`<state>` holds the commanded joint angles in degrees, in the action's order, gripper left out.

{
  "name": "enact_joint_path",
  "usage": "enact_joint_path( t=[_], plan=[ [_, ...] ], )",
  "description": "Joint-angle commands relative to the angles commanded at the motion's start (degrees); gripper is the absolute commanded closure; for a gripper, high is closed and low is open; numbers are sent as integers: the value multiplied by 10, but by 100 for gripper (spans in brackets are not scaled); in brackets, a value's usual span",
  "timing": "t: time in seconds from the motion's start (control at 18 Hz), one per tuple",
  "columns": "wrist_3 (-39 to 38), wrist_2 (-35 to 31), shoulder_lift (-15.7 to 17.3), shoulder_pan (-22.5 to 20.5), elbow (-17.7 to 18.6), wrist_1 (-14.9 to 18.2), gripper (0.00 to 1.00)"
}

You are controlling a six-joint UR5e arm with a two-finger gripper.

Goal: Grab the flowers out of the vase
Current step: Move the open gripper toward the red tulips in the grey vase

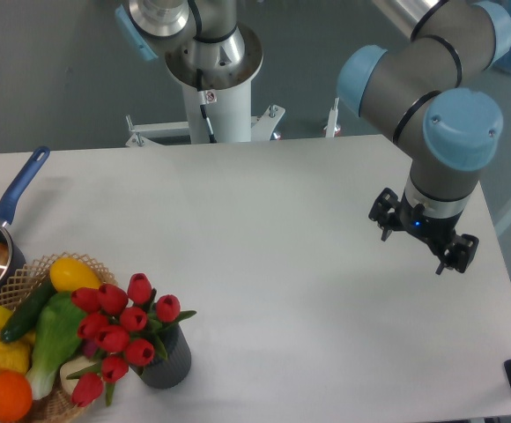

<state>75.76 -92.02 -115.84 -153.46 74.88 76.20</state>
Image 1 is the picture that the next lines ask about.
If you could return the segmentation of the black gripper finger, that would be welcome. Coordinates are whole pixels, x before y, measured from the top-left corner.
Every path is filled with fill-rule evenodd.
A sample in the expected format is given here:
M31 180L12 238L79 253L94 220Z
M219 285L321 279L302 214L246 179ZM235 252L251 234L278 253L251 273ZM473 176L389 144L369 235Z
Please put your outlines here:
M451 242L437 250L440 260L435 273L441 275L444 270L465 273L472 263L479 245L479 238L472 234L455 234Z
M368 218L381 229L382 241L401 230L400 205L397 194L390 188L385 188L374 200Z

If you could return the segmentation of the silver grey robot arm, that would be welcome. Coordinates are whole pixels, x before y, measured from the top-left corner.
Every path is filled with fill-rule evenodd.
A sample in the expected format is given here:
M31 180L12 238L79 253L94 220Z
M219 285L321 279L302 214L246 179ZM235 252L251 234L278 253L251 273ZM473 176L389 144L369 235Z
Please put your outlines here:
M408 38L397 54L358 49L337 78L337 97L411 158L402 195L385 189L369 218L384 236L404 231L422 241L442 269L464 272L478 239L457 221L492 160L503 115L464 81L511 47L511 18L481 1L380 1L378 9ZM145 59L163 56L181 85L195 144L256 139L251 82L261 42L237 18L233 1L124 1L122 31Z

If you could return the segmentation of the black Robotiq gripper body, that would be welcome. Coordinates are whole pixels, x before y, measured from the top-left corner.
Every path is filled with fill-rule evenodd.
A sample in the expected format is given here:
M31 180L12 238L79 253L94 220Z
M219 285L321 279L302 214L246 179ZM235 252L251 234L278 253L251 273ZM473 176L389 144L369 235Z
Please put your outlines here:
M455 225L459 215L439 219L427 217L424 206L412 206L407 197L400 203L397 217L402 229L414 238L424 242L435 256L443 256L455 238Z

